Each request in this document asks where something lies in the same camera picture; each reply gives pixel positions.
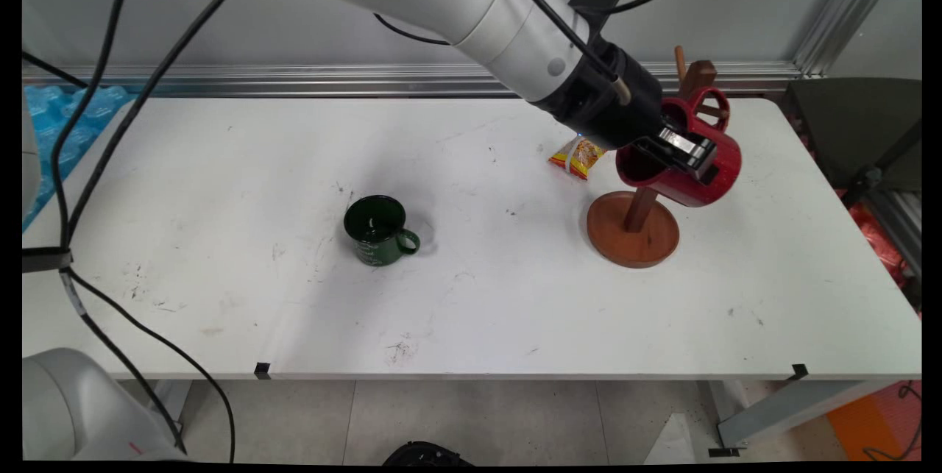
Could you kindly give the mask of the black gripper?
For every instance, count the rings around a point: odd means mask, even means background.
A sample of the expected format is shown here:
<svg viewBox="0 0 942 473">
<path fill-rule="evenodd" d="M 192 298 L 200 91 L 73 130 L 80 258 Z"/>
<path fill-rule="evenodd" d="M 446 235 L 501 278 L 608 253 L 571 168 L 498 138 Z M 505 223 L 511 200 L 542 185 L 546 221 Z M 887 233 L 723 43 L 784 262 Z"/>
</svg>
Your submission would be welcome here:
<svg viewBox="0 0 942 473">
<path fill-rule="evenodd" d="M 627 85 L 630 102 L 620 104 L 610 81 L 588 61 L 580 61 L 561 87 L 532 105 L 605 150 L 634 144 L 659 167 L 679 169 L 702 182 L 716 158 L 717 144 L 697 133 L 664 127 L 662 84 L 621 47 L 605 38 L 593 38 L 589 47 Z"/>
</svg>

